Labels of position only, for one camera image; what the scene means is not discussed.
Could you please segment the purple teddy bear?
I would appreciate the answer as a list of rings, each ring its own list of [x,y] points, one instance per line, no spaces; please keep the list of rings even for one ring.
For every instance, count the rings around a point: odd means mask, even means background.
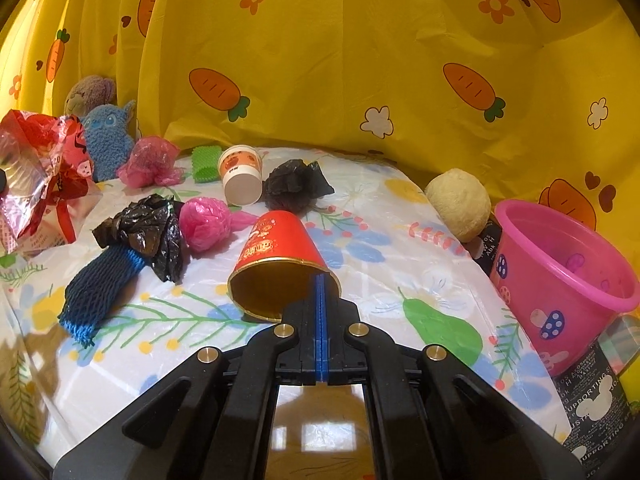
[[[64,103],[64,114],[85,117],[94,108],[114,104],[116,84],[111,78],[87,76],[70,89]]]

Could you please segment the red transparent bag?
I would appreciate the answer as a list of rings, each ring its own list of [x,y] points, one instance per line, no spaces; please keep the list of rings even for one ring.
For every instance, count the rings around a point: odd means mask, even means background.
[[[1,121],[1,252],[72,244],[101,198],[74,115],[9,110]]]

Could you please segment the cream plush ball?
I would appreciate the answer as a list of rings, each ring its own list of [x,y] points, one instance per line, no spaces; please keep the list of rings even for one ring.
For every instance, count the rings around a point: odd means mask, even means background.
[[[483,231],[491,213],[491,201],[476,177],[452,168],[434,177],[424,190],[444,225],[461,243],[469,243]]]

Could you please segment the floral plastic bed sheet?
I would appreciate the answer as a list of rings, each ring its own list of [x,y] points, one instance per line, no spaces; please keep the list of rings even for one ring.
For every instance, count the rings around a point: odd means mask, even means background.
[[[97,255],[93,230],[142,192],[101,185],[76,242],[1,261],[1,411],[50,463],[92,434],[195,350],[245,344],[310,282],[306,246],[398,344],[443,344],[556,440],[570,424],[548,370],[483,269],[401,171],[320,151],[262,152],[266,171],[316,162],[332,193],[270,238],[292,259],[242,263],[251,230],[188,255],[178,282],[143,270],[115,302],[91,347],[58,325],[65,289]]]

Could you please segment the yellow carrot print curtain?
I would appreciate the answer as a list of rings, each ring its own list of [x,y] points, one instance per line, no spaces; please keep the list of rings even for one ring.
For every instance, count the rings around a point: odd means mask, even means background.
[[[2,107],[56,114],[95,74],[184,148],[459,167],[639,237],[639,37],[617,0],[23,0]]]

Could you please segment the blue plush monster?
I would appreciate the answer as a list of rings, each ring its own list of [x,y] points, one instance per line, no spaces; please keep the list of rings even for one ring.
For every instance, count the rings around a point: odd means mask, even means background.
[[[117,170],[129,159],[134,139],[128,133],[128,125],[135,106],[134,101],[124,107],[104,104],[81,119],[94,182],[115,179]]]

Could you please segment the red gold paper cup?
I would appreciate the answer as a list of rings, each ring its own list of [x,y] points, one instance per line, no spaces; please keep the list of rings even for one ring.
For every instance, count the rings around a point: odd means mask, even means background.
[[[258,218],[228,279],[232,301],[246,315],[278,322],[290,304],[307,299],[325,275],[329,290],[341,284],[320,255],[303,222],[284,210]]]

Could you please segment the blue foam net sleeve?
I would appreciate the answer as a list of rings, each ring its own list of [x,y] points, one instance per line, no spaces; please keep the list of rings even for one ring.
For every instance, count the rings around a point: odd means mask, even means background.
[[[145,267],[145,258],[124,245],[107,247],[66,286],[58,322],[82,348],[94,336],[120,292]]]

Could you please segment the pink plastic bag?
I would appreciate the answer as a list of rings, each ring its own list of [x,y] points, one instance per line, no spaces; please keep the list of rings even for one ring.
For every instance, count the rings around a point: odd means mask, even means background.
[[[183,180],[183,169],[175,166],[179,154],[178,146],[159,136],[142,138],[116,176],[130,188],[179,184]]]
[[[179,228],[191,252],[207,252],[232,233],[254,226],[257,219],[249,212],[231,210],[223,200],[194,197],[181,206]]]

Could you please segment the pink plastic trash bucket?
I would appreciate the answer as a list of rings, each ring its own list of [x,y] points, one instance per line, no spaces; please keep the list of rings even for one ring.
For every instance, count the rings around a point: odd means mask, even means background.
[[[605,238],[547,206],[504,200],[490,279],[550,376],[578,362],[617,315],[639,305],[639,280]]]

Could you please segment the white orange paper cup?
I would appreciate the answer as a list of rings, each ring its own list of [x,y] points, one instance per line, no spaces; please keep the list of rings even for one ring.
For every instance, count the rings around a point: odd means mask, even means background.
[[[262,196],[262,158],[245,144],[227,148],[218,159],[224,198],[234,206],[248,206]]]

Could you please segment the black printed box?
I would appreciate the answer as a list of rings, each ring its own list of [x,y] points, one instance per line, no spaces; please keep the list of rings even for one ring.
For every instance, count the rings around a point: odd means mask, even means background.
[[[471,247],[474,260],[489,277],[501,233],[498,220],[490,219]],[[589,479],[596,478],[610,459],[632,419],[620,380],[600,345],[601,335],[578,362],[551,376],[570,422],[565,444]]]

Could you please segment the black plastic bag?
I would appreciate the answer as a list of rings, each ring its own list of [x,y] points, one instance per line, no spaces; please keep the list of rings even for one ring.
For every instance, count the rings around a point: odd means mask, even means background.
[[[162,281],[182,278],[184,241],[179,226],[183,202],[151,194],[106,218],[92,234],[101,248],[124,245],[142,256]]]
[[[262,184],[262,199],[269,210],[300,214],[320,198],[335,192],[318,162],[290,159],[274,168]]]

